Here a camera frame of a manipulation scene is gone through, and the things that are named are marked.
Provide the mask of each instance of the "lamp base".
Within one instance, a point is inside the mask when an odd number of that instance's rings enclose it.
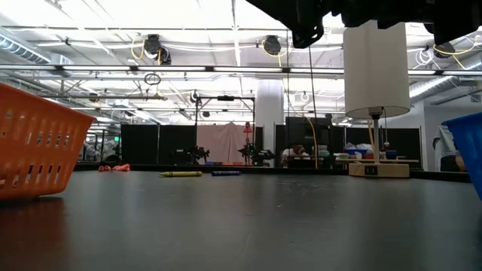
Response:
[[[348,175],[374,178],[409,178],[410,167],[406,164],[363,164],[349,165]]]

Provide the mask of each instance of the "white lamp shade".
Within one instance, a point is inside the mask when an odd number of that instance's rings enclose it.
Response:
[[[368,109],[380,107],[387,117],[410,111],[404,23],[378,29],[371,20],[348,28],[343,33],[343,53],[347,116],[369,119]]]

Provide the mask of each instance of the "black table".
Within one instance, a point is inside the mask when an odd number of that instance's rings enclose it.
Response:
[[[0,205],[1,270],[481,270],[471,184],[75,172]]]

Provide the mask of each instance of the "blue crayon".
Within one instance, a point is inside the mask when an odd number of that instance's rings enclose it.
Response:
[[[234,175],[240,175],[241,172],[230,172],[230,171],[226,171],[226,172],[211,172],[211,174],[213,176],[234,176]]]

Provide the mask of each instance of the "yellow crayon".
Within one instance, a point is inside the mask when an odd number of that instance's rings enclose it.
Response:
[[[202,172],[161,172],[160,177],[200,177]]]

